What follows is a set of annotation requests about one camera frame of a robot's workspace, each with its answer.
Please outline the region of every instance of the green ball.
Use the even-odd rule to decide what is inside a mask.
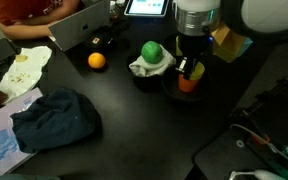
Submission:
[[[147,63],[157,64],[162,60],[163,50],[158,43],[148,41],[143,45],[141,54]]]

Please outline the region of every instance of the tablet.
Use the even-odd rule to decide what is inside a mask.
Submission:
[[[169,0],[129,0],[124,14],[139,17],[164,17]]]

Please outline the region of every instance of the white napkin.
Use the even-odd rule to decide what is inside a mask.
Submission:
[[[160,45],[163,50],[163,58],[157,64],[147,63],[142,56],[139,56],[136,61],[129,65],[129,68],[135,76],[149,77],[153,75],[163,75],[165,70],[176,64],[175,58]]]
[[[9,97],[4,104],[33,89],[42,76],[42,68],[51,57],[52,50],[46,46],[22,48],[20,55],[26,56],[26,60],[18,62],[15,59],[0,82],[0,91]]]

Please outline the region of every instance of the person's arm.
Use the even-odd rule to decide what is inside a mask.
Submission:
[[[0,28],[3,34],[11,40],[20,40],[20,39],[37,39],[42,37],[51,36],[52,33],[48,29],[48,25],[37,25],[37,26],[28,26],[28,25],[11,25],[5,26],[0,23]]]
[[[61,20],[76,12],[80,0],[63,0],[63,5],[52,10],[48,15],[20,20],[25,25],[43,25]]]

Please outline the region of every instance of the black table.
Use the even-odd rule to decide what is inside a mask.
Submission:
[[[82,45],[63,53],[50,41],[16,43],[53,50],[38,86],[43,93],[66,86],[85,94],[102,116],[102,132],[42,151],[13,173],[70,175],[71,179],[184,179],[194,151],[217,132],[272,51],[254,43],[231,64],[210,57],[208,96],[195,104],[177,103],[162,89],[139,90],[125,65],[128,56],[139,55],[147,40],[162,43],[176,32],[172,13],[162,20],[130,22],[121,38],[128,39],[131,47],[105,53],[108,68],[102,73],[88,68],[90,51]]]

